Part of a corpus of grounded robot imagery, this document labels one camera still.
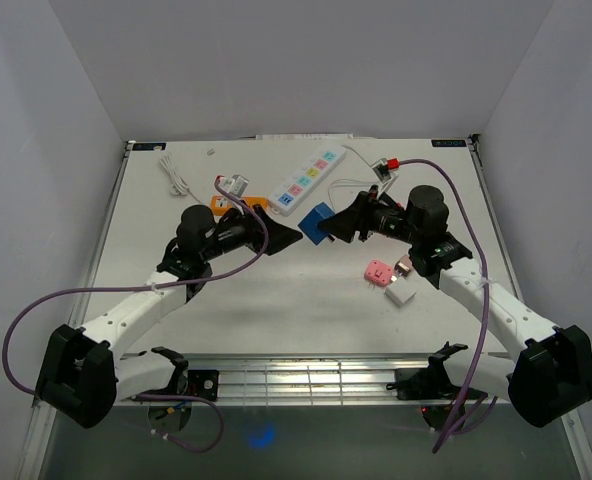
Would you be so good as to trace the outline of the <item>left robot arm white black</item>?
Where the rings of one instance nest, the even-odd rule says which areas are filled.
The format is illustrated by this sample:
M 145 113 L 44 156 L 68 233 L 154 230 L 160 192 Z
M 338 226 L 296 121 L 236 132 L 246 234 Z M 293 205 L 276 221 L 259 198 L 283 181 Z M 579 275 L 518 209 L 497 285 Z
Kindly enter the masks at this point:
M 77 329 L 62 325 L 52 333 L 36 396 L 84 428 L 97 425 L 119 400 L 141 394 L 181 397 L 189 369 L 182 354 L 165 347 L 133 357 L 127 351 L 202 290 L 212 275 L 211 260 L 241 247 L 273 255 L 302 237 L 259 205 L 246 213 L 231 208 L 220 219 L 207 206 L 188 207 L 144 290 Z

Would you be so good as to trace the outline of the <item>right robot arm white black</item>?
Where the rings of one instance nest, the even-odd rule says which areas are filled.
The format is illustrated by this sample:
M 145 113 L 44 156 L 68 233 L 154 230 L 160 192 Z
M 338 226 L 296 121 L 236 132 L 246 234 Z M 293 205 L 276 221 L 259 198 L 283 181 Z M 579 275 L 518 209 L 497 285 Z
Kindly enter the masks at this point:
M 446 343 L 428 365 L 393 389 L 404 399 L 450 397 L 459 389 L 506 400 L 530 425 L 541 428 L 592 400 L 592 347 L 578 326 L 563 328 L 532 311 L 486 276 L 481 256 L 448 231 L 449 209 L 441 191 L 421 185 L 406 206 L 376 187 L 360 192 L 345 210 L 323 220 L 320 230 L 346 243 L 371 234 L 410 246 L 414 270 L 463 306 L 492 334 L 508 356 Z

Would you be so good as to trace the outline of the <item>white multicolour power strip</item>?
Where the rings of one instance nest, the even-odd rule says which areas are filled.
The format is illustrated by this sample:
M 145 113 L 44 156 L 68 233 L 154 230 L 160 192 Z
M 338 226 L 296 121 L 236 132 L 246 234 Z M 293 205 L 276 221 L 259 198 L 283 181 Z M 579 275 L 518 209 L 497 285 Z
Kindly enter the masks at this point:
M 348 144 L 320 143 L 267 196 L 273 213 L 290 216 L 319 187 L 367 184 L 376 179 L 377 160 L 368 160 Z

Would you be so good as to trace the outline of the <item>blue cube socket adapter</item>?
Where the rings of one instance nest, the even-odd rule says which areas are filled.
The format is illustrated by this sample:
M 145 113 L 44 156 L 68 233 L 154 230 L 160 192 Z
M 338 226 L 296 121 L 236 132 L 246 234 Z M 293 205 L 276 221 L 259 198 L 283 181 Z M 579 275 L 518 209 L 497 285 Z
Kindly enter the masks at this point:
M 328 234 L 319 229 L 319 223 L 332 217 L 335 212 L 325 202 L 321 202 L 313 207 L 298 223 L 301 232 L 314 244 L 319 245 Z

